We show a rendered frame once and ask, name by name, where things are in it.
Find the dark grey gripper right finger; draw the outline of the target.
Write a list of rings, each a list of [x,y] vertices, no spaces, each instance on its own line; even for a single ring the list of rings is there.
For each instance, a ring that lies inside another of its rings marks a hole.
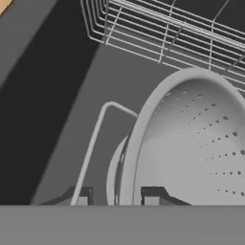
[[[141,205],[145,205],[147,197],[157,197],[159,205],[188,206],[189,203],[170,196],[164,187],[141,187]]]

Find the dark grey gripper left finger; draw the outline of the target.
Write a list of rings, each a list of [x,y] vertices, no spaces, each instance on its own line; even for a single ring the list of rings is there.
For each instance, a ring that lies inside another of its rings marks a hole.
[[[46,201],[43,203],[44,206],[70,206],[72,197],[75,191],[75,187],[69,187],[62,195]],[[81,189],[79,197],[78,197],[78,206],[91,206],[94,204],[93,199],[93,188],[92,187],[84,187]]]

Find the grey metal colander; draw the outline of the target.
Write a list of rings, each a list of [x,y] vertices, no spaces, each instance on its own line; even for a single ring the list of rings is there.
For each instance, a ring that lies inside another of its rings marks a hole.
[[[245,98],[202,68],[165,78],[116,148],[110,206],[141,206],[141,187],[164,187],[192,206],[245,206]]]

